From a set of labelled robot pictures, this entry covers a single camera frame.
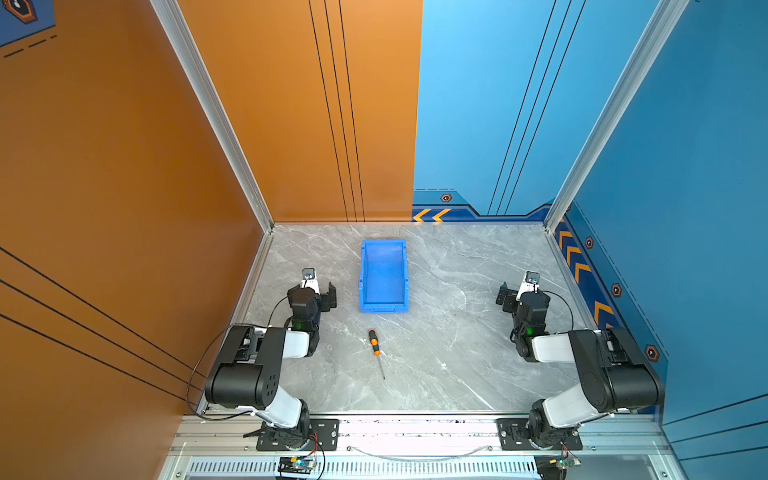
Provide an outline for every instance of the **ventilation grille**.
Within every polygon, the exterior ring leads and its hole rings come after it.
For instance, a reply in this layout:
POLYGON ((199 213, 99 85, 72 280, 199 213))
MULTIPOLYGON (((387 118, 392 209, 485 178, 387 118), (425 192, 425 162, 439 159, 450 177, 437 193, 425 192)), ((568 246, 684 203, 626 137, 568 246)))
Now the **ventilation grille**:
MULTIPOLYGON (((191 477, 274 478, 274 458, 195 457, 191 477)), ((532 456, 464 458, 442 462, 396 462, 377 458, 330 459, 323 480, 333 478, 540 478, 532 456)))
POLYGON ((194 477, 275 478, 274 458, 195 457, 187 475, 194 477))
POLYGON ((469 478, 509 477, 536 474, 532 457, 504 459, 445 460, 441 462, 394 462, 389 460, 332 460, 323 478, 469 478))

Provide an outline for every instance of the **orange wall panel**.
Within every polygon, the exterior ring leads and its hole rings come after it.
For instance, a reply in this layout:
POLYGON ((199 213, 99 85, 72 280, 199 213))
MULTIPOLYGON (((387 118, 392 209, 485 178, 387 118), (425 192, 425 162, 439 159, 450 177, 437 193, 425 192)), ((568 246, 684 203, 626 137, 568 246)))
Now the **orange wall panel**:
POLYGON ((343 76, 339 83, 351 91, 346 118, 354 118, 366 219, 410 221, 422 2, 342 0, 328 6, 343 20, 349 83, 343 76))
MULTIPOLYGON (((55 15, 0 48, 0 247, 193 365, 262 232, 150 3, 55 15)), ((0 314, 167 390, 0 318, 0 478, 154 478, 190 369, 2 250, 0 280, 0 314)))
POLYGON ((421 1, 180 6, 275 221, 410 218, 421 1))
POLYGON ((307 2, 179 4, 273 219, 346 221, 307 2))

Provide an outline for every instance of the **black stripe line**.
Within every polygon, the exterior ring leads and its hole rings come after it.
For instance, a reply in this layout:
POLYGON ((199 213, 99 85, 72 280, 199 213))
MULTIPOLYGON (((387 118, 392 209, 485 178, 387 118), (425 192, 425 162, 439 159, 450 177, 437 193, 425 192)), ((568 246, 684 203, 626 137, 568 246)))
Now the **black stripe line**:
POLYGON ((768 396, 768 393, 764 393, 762 395, 754 396, 751 399, 746 399, 746 400, 741 400, 739 402, 729 403, 728 405, 717 407, 716 409, 707 410, 706 412, 696 413, 694 415, 689 415, 687 417, 683 417, 682 419, 672 420, 671 422, 664 423, 664 426, 672 425, 673 423, 677 423, 677 422, 682 422, 683 420, 692 419, 694 417, 698 417, 699 415, 706 415, 707 413, 716 412, 717 410, 727 409, 727 408, 730 408, 732 406, 741 405, 742 403, 752 402, 753 400, 759 400, 759 399, 765 398, 767 396, 768 396))
POLYGON ((357 205, 355 205, 355 187, 352 186, 352 167, 349 165, 349 148, 346 146, 346 130, 344 129, 344 112, 341 109, 341 94, 339 93, 339 77, 336 75, 336 56, 333 54, 333 40, 331 39, 331 21, 328 18, 328 1, 323 0, 326 6, 326 23, 328 24, 328 42, 331 44, 331 61, 333 61, 333 78, 336 80, 336 98, 339 100, 339 118, 341 118, 341 135, 344 138, 344 152, 346 153, 346 172, 349 174, 349 192, 352 194, 352 210, 357 221, 357 205))
POLYGON ((317 42, 317 29, 315 28, 315 15, 312 13, 312 0, 306 0, 310 6, 310 18, 312 19, 312 31, 315 33, 315 46, 317 47, 317 61, 320 63, 320 78, 323 79, 323 92, 326 95, 326 108, 328 109, 328 123, 331 126, 331 140, 333 141, 333 153, 336 155, 336 169, 339 171, 339 187, 341 187, 341 200, 344 202, 344 216, 349 222, 349 215, 346 212, 346 198, 344 197, 344 183, 341 179, 341 166, 339 165, 339 152, 336 150, 336 137, 333 134, 333 122, 331 121, 331 106, 328 103, 328 90, 326 90, 326 77, 323 74, 323 60, 320 59, 320 44, 317 42))
POLYGON ((512 168, 509 169, 509 176, 507 177, 507 183, 504 185, 504 191, 502 192, 502 198, 498 201, 498 208, 496 209, 496 214, 501 211, 502 209, 502 202, 504 201, 504 195, 507 193, 507 187, 509 186, 509 181, 512 179, 512 172, 515 171, 515 164, 518 163, 518 155, 520 155, 520 150, 523 146, 523 141, 525 141, 525 134, 528 133, 528 126, 531 124, 531 119, 533 118, 533 112, 536 110, 536 104, 538 103, 538 96, 541 93, 541 89, 544 87, 544 81, 547 79, 547 72, 549 71, 549 65, 552 62, 552 57, 554 57, 554 51, 558 48, 558 41, 560 40, 560 34, 563 32, 563 25, 565 25, 565 19, 568 18, 568 12, 571 10, 571 3, 573 0, 568 0, 568 8, 565 9, 565 15, 563 15, 563 21, 560 24, 560 29, 558 30, 558 36, 554 38, 554 45, 552 45, 552 53, 549 54, 549 60, 547 60, 547 67, 544 69, 544 75, 541 76, 541 83, 538 85, 538 91, 536 92, 536 99, 533 100, 533 107, 531 107, 531 114, 528 116, 528 121, 525 123, 525 129, 523 130, 523 135, 520 137, 520 144, 518 145, 518 152, 515 154, 515 161, 512 162, 512 168))
POLYGON ((541 125, 541 119, 544 118, 544 112, 547 110, 547 105, 549 104, 549 98, 552 96, 552 91, 554 90, 554 84, 557 83, 558 81, 558 76, 560 75, 560 69, 563 68, 563 62, 565 61, 565 55, 568 54, 568 48, 571 46, 571 40, 573 40, 574 38, 574 33, 576 33, 576 27, 578 27, 578 21, 581 19, 581 13, 584 11, 584 6, 586 4, 587 4, 587 0, 584 0, 584 3, 581 4, 581 10, 578 13, 578 17, 576 18, 574 29, 571 31, 571 37, 568 39, 568 43, 565 45, 565 51, 563 52, 563 58, 560 59, 558 72, 554 75, 552 86, 549 88, 549 93, 547 94, 547 101, 544 102, 544 108, 541 109, 541 116, 538 118, 538 123, 536 124, 536 130, 534 130, 533 132, 533 137, 531 137, 531 143, 528 144, 528 149, 525 152, 525 157, 523 157, 523 165, 520 166, 520 171, 518 172, 518 179, 515 180, 515 186, 512 188, 512 193, 509 194, 509 200, 507 201, 507 207, 504 209, 504 215, 507 214, 507 210, 509 210, 509 204, 512 203, 512 197, 515 195, 515 190, 518 189, 518 183, 520 182, 520 176, 523 174, 523 169, 525 168, 525 162, 528 159, 528 154, 531 153, 531 147, 533 146, 534 140, 536 140, 538 127, 539 125, 541 125))
POLYGON ((504 161, 502 161, 502 168, 498 171, 498 178, 496 179, 496 186, 493 189, 493 195, 491 196, 491 203, 488 205, 488 215, 491 214, 491 208, 493 207, 493 200, 496 198, 496 190, 498 190, 498 183, 502 181, 502 174, 504 173, 504 166, 507 164, 507 156, 509 155, 509 148, 512 146, 512 139, 515 138, 515 131, 518 129, 518 122, 520 121, 520 115, 523 112, 523 105, 525 105, 525 98, 528 96, 528 89, 531 87, 531 80, 533 80, 533 72, 536 71, 536 64, 538 63, 538 56, 541 54, 541 47, 544 46, 544 39, 547 37, 547 30, 549 29, 549 22, 552 21, 552 14, 554 13, 554 6, 558 3, 558 0, 554 0, 552 3, 552 10, 549 11, 549 18, 547 19, 547 26, 544 27, 544 34, 541 36, 541 43, 538 44, 538 51, 536 52, 536 59, 533 62, 533 68, 531 68, 531 76, 528 77, 528 84, 525 86, 525 93, 523 94, 523 101, 520 102, 520 110, 518 110, 518 117, 515 119, 515 127, 512 128, 512 135, 509 137, 509 144, 507 145, 507 153, 504 154, 504 161))
POLYGON ((339 0, 339 18, 341 19, 341 38, 344 42, 344 64, 346 65, 346 85, 349 87, 349 111, 352 112, 352 135, 355 139, 355 159, 357 161, 357 180, 360 183, 360 206, 362 207, 362 221, 366 221, 366 202, 362 198, 362 175, 360 174, 360 154, 357 151, 357 130, 355 129, 355 109, 352 105, 352 82, 349 80, 349 60, 346 57, 346 36, 344 35, 344 16, 341 12, 341 0, 339 0))
POLYGON ((5 280, 3 280, 3 279, 0 279, 0 283, 2 283, 3 285, 5 285, 6 287, 10 288, 11 290, 14 290, 14 291, 15 291, 15 292, 17 292, 17 293, 20 293, 20 294, 21 294, 21 295, 23 295, 23 296, 26 296, 27 298, 29 298, 29 299, 30 299, 30 300, 32 300, 33 302, 36 302, 37 304, 44 306, 45 308, 47 308, 48 310, 51 310, 51 311, 52 311, 53 313, 55 313, 56 315, 59 315, 60 317, 62 317, 62 318, 65 318, 65 319, 69 320, 70 322, 72 322, 72 323, 74 323, 75 325, 77 325, 77 326, 81 327, 82 329, 86 329, 88 332, 90 332, 90 333, 93 333, 94 335, 96 335, 96 336, 97 336, 97 337, 99 337, 100 339, 104 339, 104 340, 107 340, 109 343, 111 343, 112 345, 116 346, 117 348, 119 348, 119 349, 121 349, 121 350, 124 350, 125 352, 128 352, 128 353, 130 353, 131 355, 135 356, 136 358, 138 358, 138 359, 140 359, 140 360, 143 360, 143 361, 144 361, 144 362, 146 362, 146 363, 149 363, 149 364, 150 364, 150 365, 152 365, 153 367, 155 367, 155 368, 157 368, 157 369, 160 369, 160 370, 162 370, 163 372, 166 372, 168 375, 170 375, 170 376, 174 377, 175 379, 178 379, 178 380, 180 380, 182 383, 184 383, 184 384, 186 384, 186 383, 187 383, 187 380, 185 380, 185 379, 182 379, 181 377, 179 377, 179 376, 176 376, 176 375, 174 375, 173 373, 171 373, 171 372, 167 371, 167 370, 166 370, 166 369, 164 369, 163 367, 161 367, 161 366, 159 366, 159 365, 156 365, 155 363, 152 363, 152 362, 150 362, 149 360, 145 359, 143 356, 141 356, 141 355, 138 355, 137 353, 134 353, 134 352, 130 351, 129 349, 125 348, 124 346, 120 345, 119 343, 113 342, 112 340, 110 340, 110 339, 109 339, 109 338, 107 338, 106 336, 104 336, 104 335, 101 335, 99 332, 96 332, 96 331, 94 331, 93 329, 90 329, 90 328, 88 328, 87 326, 83 325, 82 323, 78 322, 77 320, 75 320, 75 319, 73 319, 73 318, 71 318, 71 317, 69 317, 69 316, 66 316, 65 314, 63 314, 62 312, 59 312, 58 310, 56 310, 56 309, 55 309, 55 308, 53 308, 52 306, 49 306, 49 305, 47 305, 47 304, 43 303, 42 301, 40 301, 40 300, 38 300, 38 299, 34 298, 34 297, 33 297, 32 295, 30 295, 29 293, 26 293, 26 292, 24 292, 24 291, 20 290, 19 288, 16 288, 15 286, 11 285, 10 283, 6 282, 5 280))
POLYGON ((763 450, 763 449, 768 449, 768 445, 763 445, 762 447, 752 447, 751 449, 733 450, 731 452, 710 453, 709 455, 699 455, 697 457, 681 458, 680 461, 685 462, 686 460, 696 460, 697 458, 717 457, 720 455, 729 455, 731 453, 753 452, 755 450, 763 450))
MULTIPOLYGON (((74 292, 72 292, 72 291, 71 291, 70 289, 68 289, 67 287, 65 287, 65 286, 61 285, 61 284, 60 284, 59 282, 57 282, 56 280, 53 280, 53 279, 52 279, 51 277, 49 277, 48 275, 45 275, 43 272, 41 272, 40 270, 38 270, 38 269, 34 268, 34 267, 33 267, 32 265, 30 265, 29 263, 26 263, 24 260, 20 259, 19 257, 17 257, 16 255, 14 255, 13 253, 11 253, 11 252, 7 251, 5 248, 3 248, 3 247, 0 247, 0 252, 3 252, 3 253, 5 253, 6 255, 8 255, 9 257, 11 257, 12 259, 14 259, 14 260, 16 260, 17 262, 19 262, 21 265, 24 265, 24 266, 26 266, 27 268, 29 268, 29 269, 30 269, 30 270, 32 270, 33 272, 37 273, 39 276, 42 276, 42 277, 43 277, 43 278, 45 278, 47 281, 49 281, 49 282, 53 283, 54 285, 56 285, 56 286, 57 286, 57 287, 59 287, 60 289, 64 290, 66 293, 69 293, 69 294, 70 294, 70 295, 72 295, 74 298, 76 298, 76 299, 80 300, 82 303, 85 303, 86 305, 88 305, 89 307, 91 307, 93 310, 96 310, 96 311, 97 311, 97 312, 99 312, 101 315, 104 315, 104 316, 106 316, 108 319, 112 320, 113 322, 115 322, 115 323, 116 323, 116 324, 118 324, 119 326, 123 327, 123 328, 124 328, 124 329, 126 329, 127 331, 129 331, 129 332, 133 333, 135 336, 139 337, 140 339, 142 339, 142 340, 143 340, 143 341, 145 341, 146 343, 149 343, 149 344, 150 344, 150 345, 152 345, 154 348, 156 348, 156 349, 160 350, 162 353, 165 353, 165 354, 166 354, 166 355, 168 355, 170 358, 172 358, 172 359, 176 360, 176 361, 177 361, 177 362, 179 362, 181 365, 184 365, 184 366, 186 366, 188 369, 192 370, 192 367, 190 367, 190 366, 189 366, 189 365, 187 365, 186 363, 182 362, 181 360, 179 360, 179 359, 178 359, 178 358, 176 358, 175 356, 171 355, 170 353, 166 352, 165 350, 163 350, 163 349, 162 349, 162 348, 160 348, 159 346, 157 346, 157 345, 155 345, 154 343, 150 342, 149 340, 145 339, 143 336, 139 335, 138 333, 136 333, 136 332, 135 332, 135 331, 133 331, 132 329, 130 329, 130 328, 128 328, 127 326, 125 326, 123 323, 120 323, 120 322, 118 322, 118 321, 117 321, 115 318, 113 318, 112 316, 109 316, 109 315, 107 315, 107 314, 106 314, 106 313, 105 313, 103 310, 100 310, 100 309, 98 309, 98 308, 97 308, 96 306, 94 306, 92 303, 89 303, 88 301, 86 301, 86 300, 85 300, 83 297, 81 297, 81 296, 79 296, 79 295, 75 294, 74 292)), ((203 374, 201 374, 201 373, 198 373, 198 372, 196 372, 196 373, 197 373, 199 376, 201 376, 201 377, 205 378, 205 375, 203 375, 203 374)))
POLYGON ((43 32, 43 31, 46 31, 46 30, 50 30, 51 28, 53 28, 53 27, 55 27, 55 26, 56 26, 56 25, 51 25, 50 27, 46 27, 46 28, 43 28, 43 29, 42 29, 42 30, 40 30, 40 31, 34 31, 34 32, 32 32, 32 33, 30 33, 30 34, 28 34, 28 35, 24 35, 23 37, 14 38, 13 40, 11 40, 11 41, 7 41, 6 43, 4 43, 4 44, 0 45, 0 47, 5 47, 6 45, 10 45, 11 43, 13 43, 13 42, 15 42, 15 41, 19 41, 19 40, 22 40, 23 38, 31 37, 31 36, 33 36, 33 35, 37 35, 38 33, 41 33, 41 32, 43 32))
POLYGON ((757 422, 757 423, 750 423, 749 425, 733 427, 732 429, 718 430, 717 432, 711 432, 711 433, 703 433, 702 435, 696 435, 695 437, 688 437, 687 439, 675 440, 674 442, 670 442, 670 443, 687 442, 688 440, 700 439, 702 437, 708 437, 710 435, 717 435, 718 433, 726 433, 726 432, 732 432, 733 430, 741 430, 741 429, 747 429, 749 427, 756 427, 764 423, 768 423, 768 420, 763 420, 762 422, 757 422))
POLYGON ((171 393, 171 392, 168 392, 166 389, 162 389, 161 387, 159 387, 159 386, 157 386, 157 385, 155 385, 155 384, 153 384, 153 383, 149 383, 147 380, 144 380, 144 379, 140 379, 140 378, 139 378, 139 377, 137 377, 136 375, 132 375, 132 374, 130 374, 130 373, 128 373, 128 372, 126 372, 126 371, 125 371, 125 370, 123 370, 123 369, 119 369, 118 367, 116 367, 116 366, 114 366, 114 365, 110 365, 109 363, 106 363, 104 360, 99 360, 99 359, 97 359, 95 356, 92 356, 92 355, 88 355, 86 352, 83 352, 82 350, 78 350, 78 349, 74 348, 73 346, 69 346, 69 345, 67 345, 66 343, 62 342, 61 340, 56 340, 56 339, 55 339, 55 338, 53 338, 52 336, 49 336, 49 335, 45 335, 43 332, 40 332, 40 331, 38 331, 38 330, 36 330, 36 329, 33 329, 33 328, 32 328, 32 327, 30 327, 30 326, 26 326, 24 323, 21 323, 21 322, 17 322, 16 320, 12 319, 10 316, 6 316, 6 315, 3 315, 2 313, 0 313, 0 317, 2 317, 2 318, 4 318, 4 319, 8 320, 8 321, 9 321, 9 322, 11 322, 11 323, 15 323, 16 325, 20 326, 21 328, 27 329, 27 330, 29 330, 30 332, 33 332, 33 333, 37 333, 39 336, 42 336, 42 337, 44 337, 44 338, 46 338, 46 339, 49 339, 49 340, 51 340, 51 341, 52 341, 52 342, 54 342, 54 343, 58 343, 59 345, 61 345, 61 346, 63 346, 63 347, 66 347, 66 348, 68 348, 68 349, 72 350, 73 352, 77 352, 77 353, 79 353, 79 354, 81 354, 81 355, 83 355, 83 356, 87 356, 87 357, 88 357, 89 359, 91 359, 91 360, 96 360, 96 361, 97 361, 97 362, 99 362, 101 365, 104 365, 104 366, 108 366, 109 368, 111 368, 111 369, 113 369, 113 370, 117 370, 117 371, 118 371, 118 372, 120 372, 120 373, 124 373, 125 375, 127 375, 127 376, 130 376, 132 379, 136 379, 136 380, 138 380, 139 382, 142 382, 142 383, 144 383, 144 384, 147 384, 147 385, 149 385, 150 387, 153 387, 153 388, 155 388, 155 389, 158 389, 158 390, 160 390, 161 392, 165 392, 165 393, 167 393, 167 394, 168 394, 168 395, 170 395, 170 396, 176 397, 177 399, 181 400, 182 402, 184 401, 184 399, 182 399, 180 396, 176 395, 175 393, 171 393))

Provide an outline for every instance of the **screwdriver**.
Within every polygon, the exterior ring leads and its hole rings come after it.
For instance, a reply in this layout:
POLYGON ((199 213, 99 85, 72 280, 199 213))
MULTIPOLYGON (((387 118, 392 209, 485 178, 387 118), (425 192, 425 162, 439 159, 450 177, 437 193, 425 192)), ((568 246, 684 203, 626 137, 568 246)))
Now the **screwdriver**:
POLYGON ((382 371, 382 378, 386 380, 386 377, 384 376, 384 367, 382 366, 382 351, 379 350, 379 337, 376 336, 376 331, 374 329, 368 330, 368 338, 371 341, 371 345, 373 346, 373 355, 376 356, 377 359, 379 359, 379 368, 382 371))

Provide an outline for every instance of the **blue plastic bin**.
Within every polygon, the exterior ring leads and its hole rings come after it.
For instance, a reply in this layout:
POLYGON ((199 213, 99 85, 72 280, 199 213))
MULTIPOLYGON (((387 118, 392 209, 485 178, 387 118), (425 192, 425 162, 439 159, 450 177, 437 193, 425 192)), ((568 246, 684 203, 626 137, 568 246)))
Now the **blue plastic bin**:
POLYGON ((360 311, 408 311, 408 257, 405 240, 364 240, 360 260, 360 311))

